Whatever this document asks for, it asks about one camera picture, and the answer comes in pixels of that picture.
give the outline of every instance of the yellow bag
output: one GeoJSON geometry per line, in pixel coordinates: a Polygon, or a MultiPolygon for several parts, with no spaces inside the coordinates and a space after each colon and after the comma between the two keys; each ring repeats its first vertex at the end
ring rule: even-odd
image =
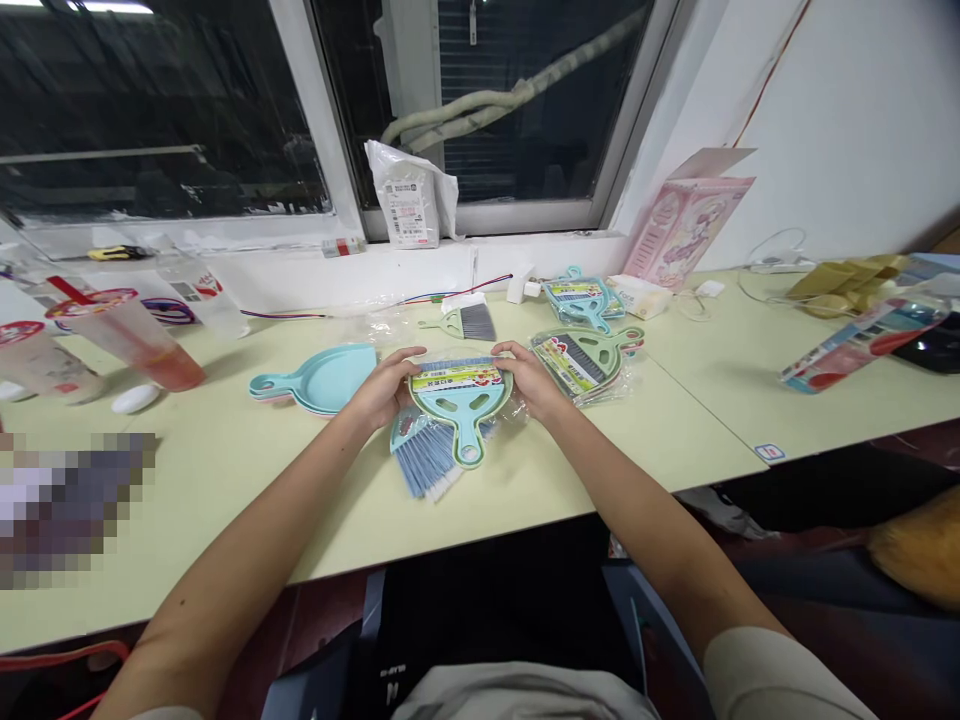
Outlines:
{"type": "Polygon", "coordinates": [[[960,611],[960,486],[875,527],[867,549],[874,564],[900,585],[960,611]]]}

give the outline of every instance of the red straw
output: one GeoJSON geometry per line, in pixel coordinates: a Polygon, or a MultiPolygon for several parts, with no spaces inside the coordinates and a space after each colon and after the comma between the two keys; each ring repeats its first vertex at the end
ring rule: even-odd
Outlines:
{"type": "Polygon", "coordinates": [[[78,305],[96,305],[93,300],[77,290],[59,275],[51,275],[47,278],[47,281],[78,305]]]}

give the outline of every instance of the red cable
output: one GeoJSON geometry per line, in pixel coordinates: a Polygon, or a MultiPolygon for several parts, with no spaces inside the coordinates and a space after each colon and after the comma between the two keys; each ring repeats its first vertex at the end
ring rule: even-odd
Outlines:
{"type": "Polygon", "coordinates": [[[750,127],[750,121],[753,120],[754,113],[756,113],[757,108],[760,107],[760,101],[763,100],[763,94],[767,91],[767,85],[770,84],[770,79],[773,77],[773,73],[777,71],[777,66],[780,64],[783,54],[787,51],[787,48],[790,47],[790,41],[793,40],[793,34],[797,31],[797,28],[800,27],[800,22],[803,20],[803,16],[807,14],[808,7],[810,7],[810,0],[807,0],[804,3],[803,9],[800,11],[800,15],[797,18],[796,24],[793,26],[790,34],[787,36],[787,41],[783,44],[780,54],[777,55],[777,59],[774,61],[773,67],[770,68],[770,72],[767,73],[767,79],[763,81],[763,87],[760,88],[760,94],[757,95],[757,100],[753,103],[753,107],[750,109],[750,114],[747,115],[747,121],[743,124],[743,129],[740,131],[740,134],[737,135],[736,142],[733,143],[734,147],[740,145],[740,140],[743,139],[743,134],[747,131],[747,128],[750,127]]]}
{"type": "MultiPolygon", "coordinates": [[[[107,640],[102,643],[96,643],[88,647],[71,650],[64,653],[51,653],[48,655],[31,655],[29,657],[0,657],[0,672],[15,672],[22,670],[37,670],[39,668],[53,667],[63,665],[64,663],[79,660],[82,657],[96,655],[101,652],[112,652],[120,658],[120,662],[125,662],[130,657],[130,649],[125,643],[119,640],[107,640]]],[[[74,708],[66,715],[61,715],[57,720],[71,720],[84,710],[88,710],[101,700],[107,693],[102,692],[91,700],[87,700],[83,705],[74,708]]]]}
{"type": "MultiPolygon", "coordinates": [[[[513,273],[510,273],[509,275],[501,275],[500,277],[494,278],[493,280],[487,280],[485,283],[474,285],[469,290],[461,290],[460,292],[456,292],[456,293],[437,293],[436,295],[434,295],[434,297],[443,297],[443,299],[446,300],[448,297],[456,297],[457,295],[466,295],[467,293],[473,292],[474,290],[478,290],[487,285],[493,285],[493,283],[495,282],[501,282],[502,280],[509,280],[512,277],[513,277],[513,273]]],[[[404,305],[416,305],[422,302],[433,302],[433,298],[429,297],[423,300],[411,300],[410,302],[405,302],[404,305]]]]}

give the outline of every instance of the person's left hand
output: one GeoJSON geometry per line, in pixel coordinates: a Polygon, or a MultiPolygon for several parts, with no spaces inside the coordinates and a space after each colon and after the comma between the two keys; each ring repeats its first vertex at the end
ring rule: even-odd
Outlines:
{"type": "Polygon", "coordinates": [[[397,350],[384,359],[341,412],[366,423],[371,432],[389,423],[409,398],[406,378],[420,372],[420,366],[406,362],[407,358],[426,351],[418,345],[397,350]]]}

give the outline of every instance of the pixelated area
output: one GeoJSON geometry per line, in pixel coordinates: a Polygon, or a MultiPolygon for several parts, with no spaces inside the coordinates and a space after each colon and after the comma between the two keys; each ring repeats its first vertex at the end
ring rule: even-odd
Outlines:
{"type": "Polygon", "coordinates": [[[0,434],[0,590],[71,584],[66,573],[90,569],[153,481],[153,434],[71,438],[79,450],[48,441],[0,434]]]}

